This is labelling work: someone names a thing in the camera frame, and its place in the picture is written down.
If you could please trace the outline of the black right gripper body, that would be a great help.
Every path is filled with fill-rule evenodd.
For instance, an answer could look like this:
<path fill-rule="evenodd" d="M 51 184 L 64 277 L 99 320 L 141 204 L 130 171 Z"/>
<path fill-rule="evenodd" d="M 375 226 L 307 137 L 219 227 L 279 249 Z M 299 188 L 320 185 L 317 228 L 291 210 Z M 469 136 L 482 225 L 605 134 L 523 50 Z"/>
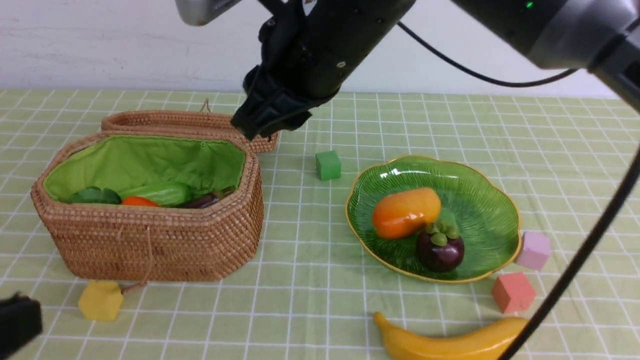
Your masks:
<path fill-rule="evenodd" d="M 289 97 L 325 104 L 414 6 L 413 0 L 288 0 L 258 33 L 262 62 L 243 80 L 250 109 Z"/>

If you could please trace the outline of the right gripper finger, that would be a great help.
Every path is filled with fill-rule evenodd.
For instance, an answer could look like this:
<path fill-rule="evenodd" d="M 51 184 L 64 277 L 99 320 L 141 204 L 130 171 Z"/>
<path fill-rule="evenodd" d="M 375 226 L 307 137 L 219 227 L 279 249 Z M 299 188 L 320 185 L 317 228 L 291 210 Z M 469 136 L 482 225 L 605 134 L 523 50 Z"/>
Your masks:
<path fill-rule="evenodd" d="M 231 125 L 249 141 L 270 138 L 278 132 L 289 132 L 286 118 L 291 91 L 288 88 L 245 88 L 246 98 L 231 117 Z"/>
<path fill-rule="evenodd" d="M 278 118 L 272 126 L 272 133 L 293 132 L 302 127 L 311 117 L 311 109 L 324 105 L 326 100 L 274 100 Z"/>

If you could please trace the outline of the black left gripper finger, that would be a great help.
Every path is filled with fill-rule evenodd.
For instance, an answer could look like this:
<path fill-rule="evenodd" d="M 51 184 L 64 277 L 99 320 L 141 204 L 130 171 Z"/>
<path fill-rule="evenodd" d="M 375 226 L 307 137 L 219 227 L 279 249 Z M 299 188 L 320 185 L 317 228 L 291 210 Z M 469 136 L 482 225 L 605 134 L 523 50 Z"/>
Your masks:
<path fill-rule="evenodd" d="M 43 332 L 42 306 L 25 294 L 0 300 L 0 357 L 10 358 Z"/>

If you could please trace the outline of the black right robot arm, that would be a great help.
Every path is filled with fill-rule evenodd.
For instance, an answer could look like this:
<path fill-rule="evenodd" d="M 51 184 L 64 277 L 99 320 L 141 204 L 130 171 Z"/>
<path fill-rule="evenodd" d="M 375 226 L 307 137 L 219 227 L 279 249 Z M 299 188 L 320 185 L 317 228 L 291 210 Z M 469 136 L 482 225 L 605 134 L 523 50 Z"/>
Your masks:
<path fill-rule="evenodd" d="M 294 131 L 325 104 L 413 0 L 263 0 L 262 63 L 231 125 L 247 139 Z M 540 69 L 585 69 L 639 109 L 637 0 L 457 0 Z"/>

